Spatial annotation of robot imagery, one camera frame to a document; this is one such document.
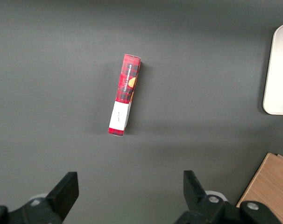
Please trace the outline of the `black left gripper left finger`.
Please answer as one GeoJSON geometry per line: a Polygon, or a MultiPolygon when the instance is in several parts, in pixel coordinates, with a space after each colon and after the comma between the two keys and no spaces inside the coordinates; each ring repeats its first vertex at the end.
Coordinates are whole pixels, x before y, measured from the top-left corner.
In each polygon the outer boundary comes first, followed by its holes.
{"type": "Polygon", "coordinates": [[[45,197],[36,197],[9,213],[11,224],[61,224],[79,195],[78,174],[68,172],[45,197]]]}

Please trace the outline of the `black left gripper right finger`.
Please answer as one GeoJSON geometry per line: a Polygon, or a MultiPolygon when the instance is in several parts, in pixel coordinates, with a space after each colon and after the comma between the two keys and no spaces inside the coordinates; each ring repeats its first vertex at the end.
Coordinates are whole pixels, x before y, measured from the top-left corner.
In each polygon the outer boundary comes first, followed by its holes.
{"type": "Polygon", "coordinates": [[[177,224],[239,224],[238,209],[220,196],[207,194],[193,171],[184,171],[184,198],[188,211],[177,224]]]}

